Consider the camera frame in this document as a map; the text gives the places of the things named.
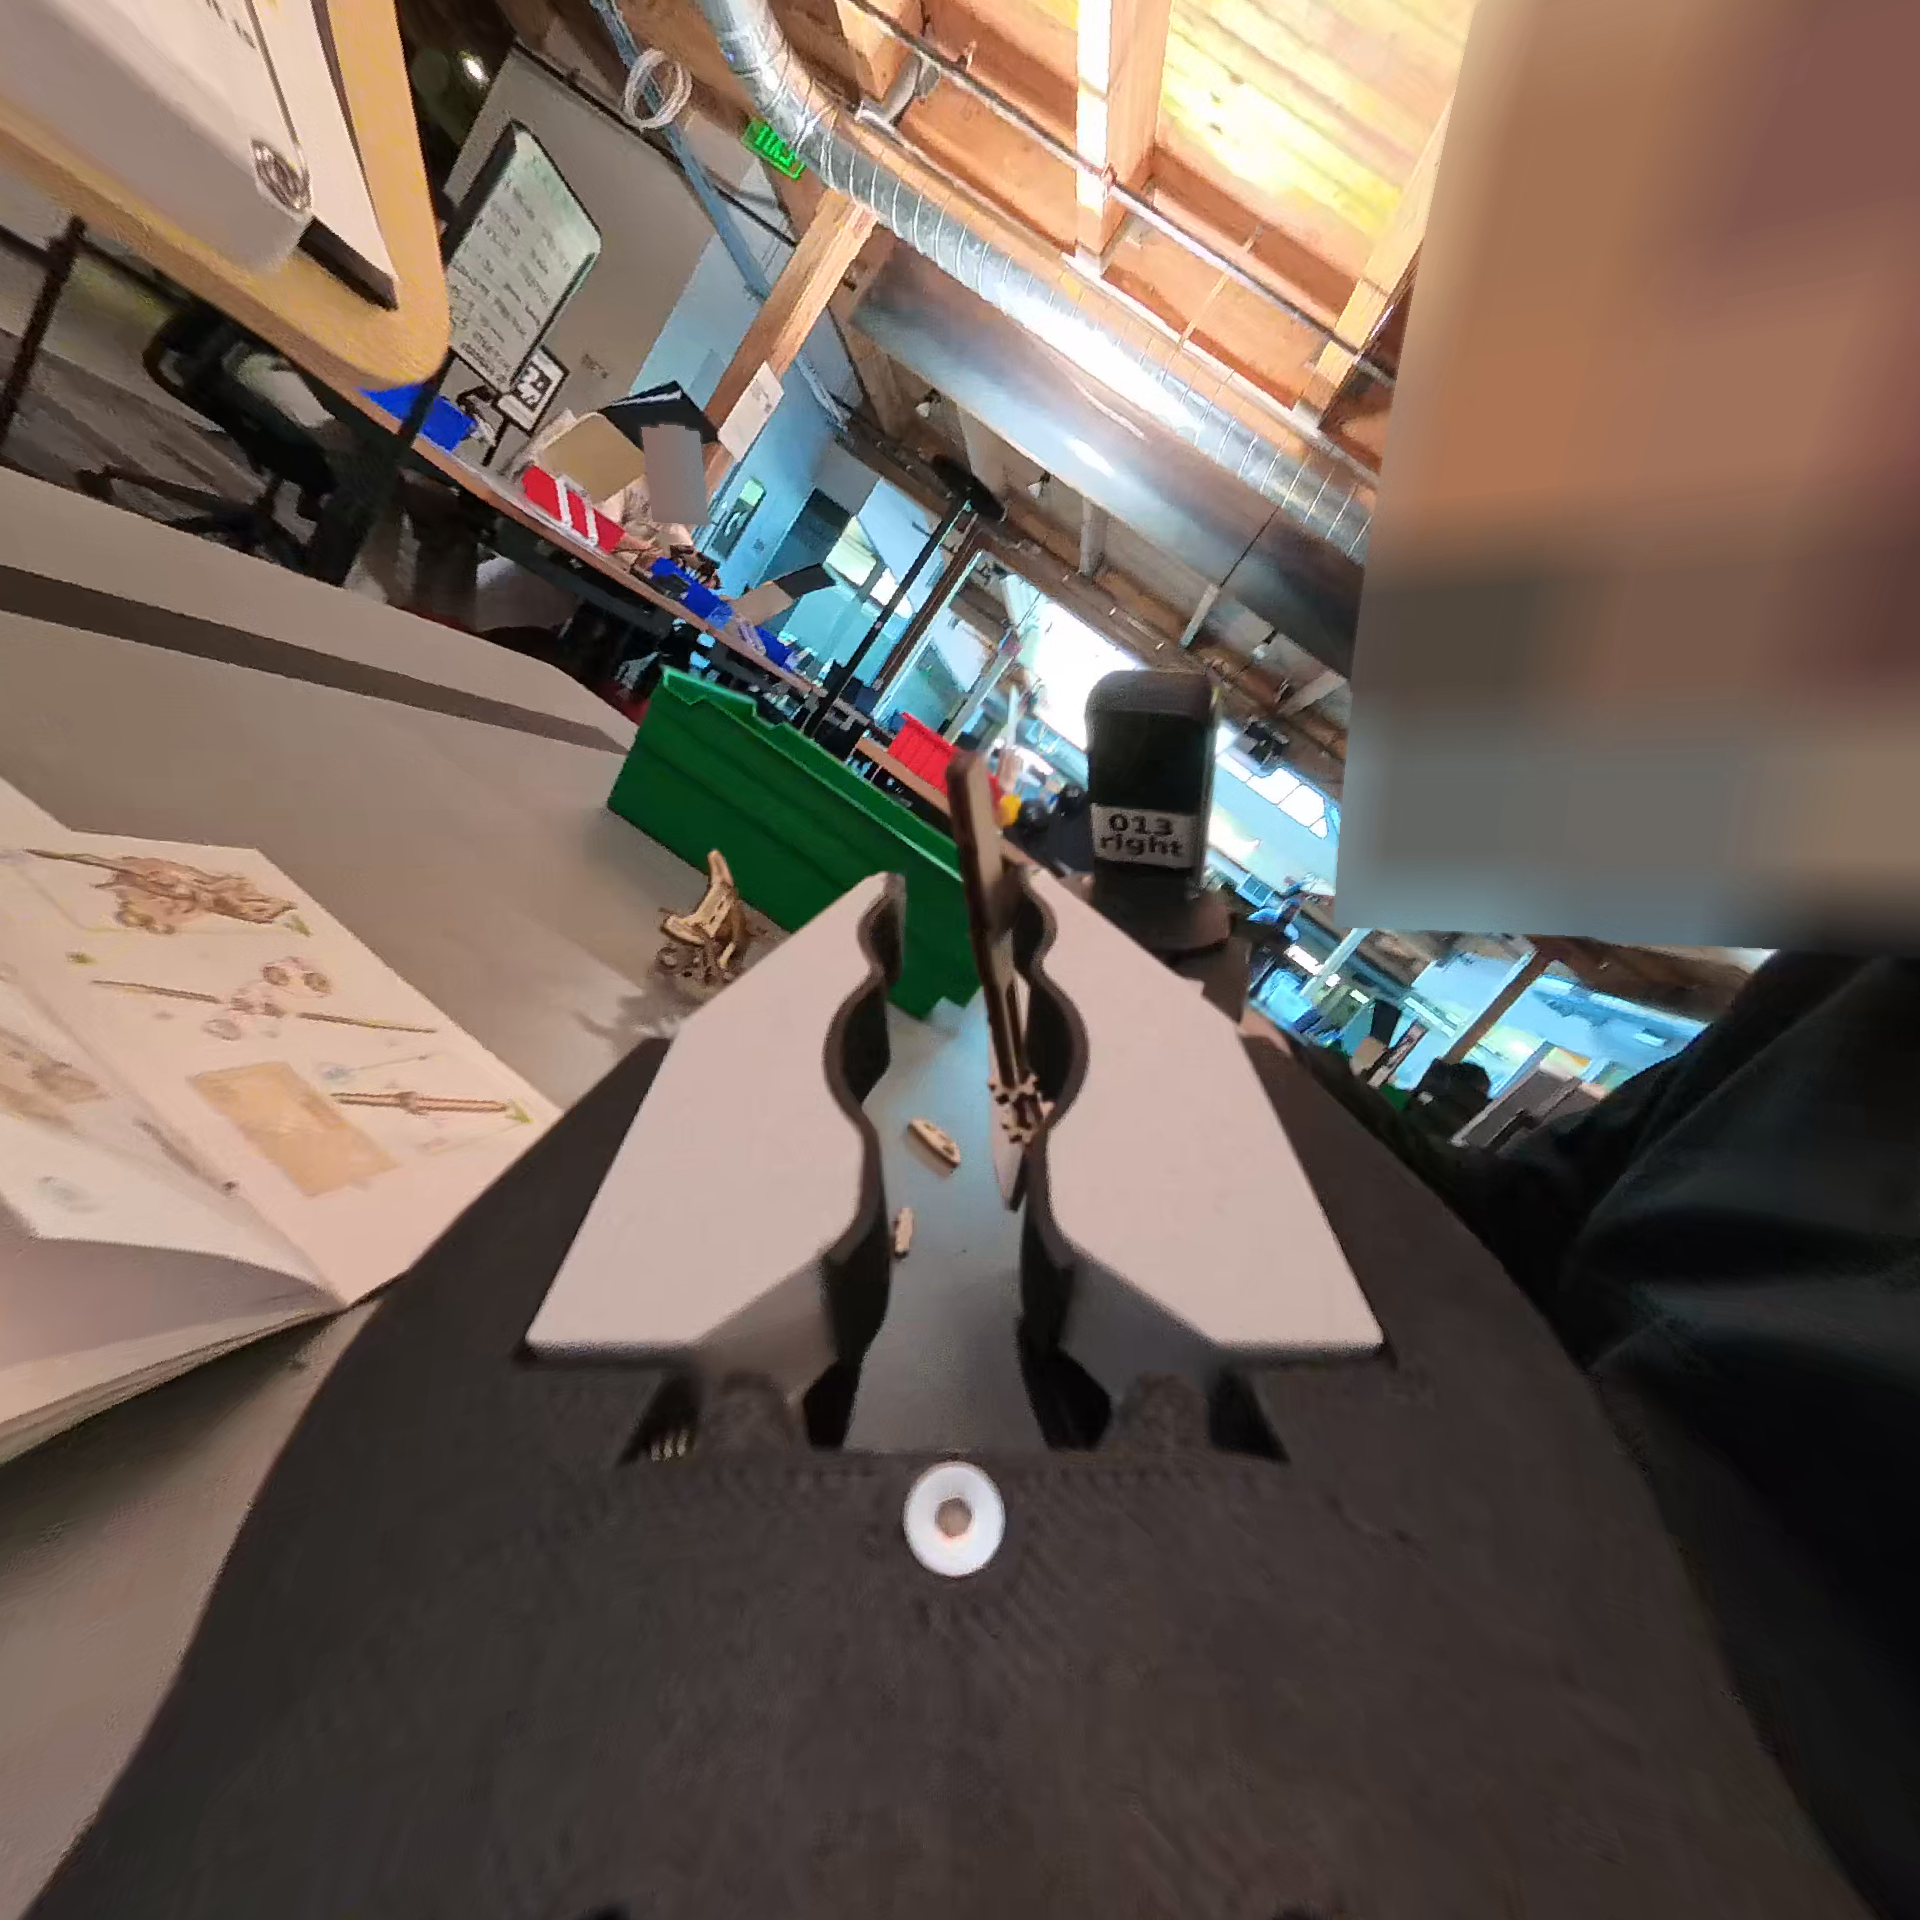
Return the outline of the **whiteboard with handwriting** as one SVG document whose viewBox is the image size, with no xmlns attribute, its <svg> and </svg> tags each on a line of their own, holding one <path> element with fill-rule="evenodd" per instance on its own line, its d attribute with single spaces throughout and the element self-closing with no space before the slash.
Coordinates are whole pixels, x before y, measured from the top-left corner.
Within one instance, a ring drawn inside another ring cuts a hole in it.
<svg viewBox="0 0 1920 1920">
<path fill-rule="evenodd" d="M 546 146 L 505 123 L 444 232 L 448 353 L 491 394 L 510 393 L 601 249 Z"/>
</svg>

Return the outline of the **green plastic bin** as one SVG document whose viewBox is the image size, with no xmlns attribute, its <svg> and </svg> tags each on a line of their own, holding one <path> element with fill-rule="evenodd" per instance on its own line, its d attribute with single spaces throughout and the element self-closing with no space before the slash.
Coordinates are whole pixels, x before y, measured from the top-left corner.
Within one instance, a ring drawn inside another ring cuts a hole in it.
<svg viewBox="0 0 1920 1920">
<path fill-rule="evenodd" d="M 969 1005 L 980 976 L 949 834 L 860 780 L 744 695 L 668 668 L 656 682 L 607 808 L 692 866 L 721 852 L 746 902 L 795 932 L 857 882 L 903 882 L 891 1002 L 926 1019 Z"/>
</svg>

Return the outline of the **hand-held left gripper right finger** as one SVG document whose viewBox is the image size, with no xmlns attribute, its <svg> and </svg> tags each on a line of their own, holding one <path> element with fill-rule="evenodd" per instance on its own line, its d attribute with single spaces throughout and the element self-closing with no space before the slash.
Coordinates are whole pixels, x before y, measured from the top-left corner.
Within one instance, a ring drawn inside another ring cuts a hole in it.
<svg viewBox="0 0 1920 1920">
<path fill-rule="evenodd" d="M 1022 1385 L 1098 1448 L 1170 1380 L 1216 1448 L 1278 1448 L 1256 1385 L 1365 1367 L 1383 1332 L 1260 1075 L 1203 986 L 1046 873 L 1022 877 Z"/>
</svg>

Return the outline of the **instruction booklet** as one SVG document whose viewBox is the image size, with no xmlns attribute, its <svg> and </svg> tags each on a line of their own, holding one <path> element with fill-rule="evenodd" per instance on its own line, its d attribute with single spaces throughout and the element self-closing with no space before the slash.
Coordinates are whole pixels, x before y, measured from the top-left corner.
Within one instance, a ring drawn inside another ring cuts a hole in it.
<svg viewBox="0 0 1920 1920">
<path fill-rule="evenodd" d="M 261 852 L 1 831 L 1 1458 L 394 1285 L 562 1116 Z"/>
</svg>

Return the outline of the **partly built wooden model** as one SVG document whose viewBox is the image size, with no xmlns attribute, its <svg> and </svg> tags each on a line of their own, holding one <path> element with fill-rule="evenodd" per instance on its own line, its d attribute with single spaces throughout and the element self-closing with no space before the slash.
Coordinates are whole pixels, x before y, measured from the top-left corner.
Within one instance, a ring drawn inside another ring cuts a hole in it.
<svg viewBox="0 0 1920 1920">
<path fill-rule="evenodd" d="M 692 994 L 717 994 L 748 968 L 765 927 L 755 923 L 720 849 L 705 855 L 699 898 L 658 921 L 653 970 Z"/>
</svg>

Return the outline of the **cardboard light box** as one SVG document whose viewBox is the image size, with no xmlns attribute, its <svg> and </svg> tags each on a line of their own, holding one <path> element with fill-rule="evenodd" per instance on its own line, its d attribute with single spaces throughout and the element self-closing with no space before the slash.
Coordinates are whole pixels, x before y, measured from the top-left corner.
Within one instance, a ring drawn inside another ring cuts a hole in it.
<svg viewBox="0 0 1920 1920">
<path fill-rule="evenodd" d="M 559 416 L 526 447 L 521 467 L 569 482 L 590 503 L 637 489 L 645 518 L 694 528 L 707 521 L 707 452 L 717 447 L 703 408 L 663 383 Z"/>
</svg>

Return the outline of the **silver air duct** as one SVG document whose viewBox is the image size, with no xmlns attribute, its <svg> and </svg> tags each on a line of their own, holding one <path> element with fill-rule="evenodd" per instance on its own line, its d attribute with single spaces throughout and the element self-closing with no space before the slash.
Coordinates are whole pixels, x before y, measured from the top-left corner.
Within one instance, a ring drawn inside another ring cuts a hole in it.
<svg viewBox="0 0 1920 1920">
<path fill-rule="evenodd" d="M 677 60 L 765 123 L 828 191 L 1182 444 L 1362 564 L 1376 482 L 1289 411 L 1130 295 L 1043 245 L 973 189 L 860 118 L 804 63 L 771 5 L 591 5 L 632 63 Z"/>
</svg>

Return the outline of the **long wooden shaft with collars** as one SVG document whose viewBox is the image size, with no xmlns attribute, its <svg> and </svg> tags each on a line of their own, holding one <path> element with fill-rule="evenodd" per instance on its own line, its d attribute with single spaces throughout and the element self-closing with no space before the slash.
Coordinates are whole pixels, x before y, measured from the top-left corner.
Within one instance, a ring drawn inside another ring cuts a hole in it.
<svg viewBox="0 0 1920 1920">
<path fill-rule="evenodd" d="M 957 749 L 947 760 L 943 787 L 971 962 L 984 996 L 990 1159 L 1004 1204 L 1017 1212 L 1023 1207 L 1028 1154 L 1048 1116 L 1029 1061 L 1025 986 L 1014 951 L 1015 918 L 1025 894 L 1004 849 L 986 760 Z"/>
</svg>

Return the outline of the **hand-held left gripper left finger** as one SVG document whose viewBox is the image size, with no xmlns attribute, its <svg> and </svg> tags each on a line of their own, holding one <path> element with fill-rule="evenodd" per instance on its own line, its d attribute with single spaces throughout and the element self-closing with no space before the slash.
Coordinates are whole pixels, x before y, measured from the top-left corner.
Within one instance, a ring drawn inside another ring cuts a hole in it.
<svg viewBox="0 0 1920 1920">
<path fill-rule="evenodd" d="M 901 877 L 865 877 L 690 1014 L 526 1328 L 544 1363 L 755 1380 L 842 1448 L 891 1301 L 867 1099 L 891 1067 Z"/>
</svg>

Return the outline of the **wooden clipboard board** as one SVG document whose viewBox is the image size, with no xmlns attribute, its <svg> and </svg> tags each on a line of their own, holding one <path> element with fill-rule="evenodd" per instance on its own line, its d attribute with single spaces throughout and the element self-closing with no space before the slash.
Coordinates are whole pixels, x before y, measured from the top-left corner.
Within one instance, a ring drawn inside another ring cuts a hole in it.
<svg viewBox="0 0 1920 1920">
<path fill-rule="evenodd" d="M 344 394 L 424 381 L 449 344 L 449 309 L 433 205 L 396 7 L 328 5 L 347 116 L 386 243 L 396 305 L 368 301 L 305 253 L 273 268 L 239 266 L 149 194 L 99 168 L 41 108 L 3 100 L 3 173 L 85 229 L 210 303 L 289 362 Z"/>
</svg>

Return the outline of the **blue plastic bin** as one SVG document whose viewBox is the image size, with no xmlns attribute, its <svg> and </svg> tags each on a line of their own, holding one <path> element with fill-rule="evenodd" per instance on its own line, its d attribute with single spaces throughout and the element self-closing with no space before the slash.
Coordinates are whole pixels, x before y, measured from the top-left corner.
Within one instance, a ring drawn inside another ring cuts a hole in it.
<svg viewBox="0 0 1920 1920">
<path fill-rule="evenodd" d="M 403 425 L 416 411 L 419 393 L 422 386 L 416 383 L 402 388 L 362 390 L 360 397 L 384 416 Z M 431 397 L 416 427 L 416 439 L 449 454 L 468 444 L 471 434 L 473 420 L 453 401 L 442 394 Z"/>
</svg>

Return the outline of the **printed instruction sheet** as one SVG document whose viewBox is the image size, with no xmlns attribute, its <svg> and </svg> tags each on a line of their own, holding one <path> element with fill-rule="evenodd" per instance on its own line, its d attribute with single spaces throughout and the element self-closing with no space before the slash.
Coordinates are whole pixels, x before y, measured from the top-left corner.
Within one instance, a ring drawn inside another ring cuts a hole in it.
<svg viewBox="0 0 1920 1920">
<path fill-rule="evenodd" d="M 323 5 L 147 2 L 131 22 L 160 110 L 156 202 L 236 266 L 263 272 L 302 253 L 396 311 Z"/>
</svg>

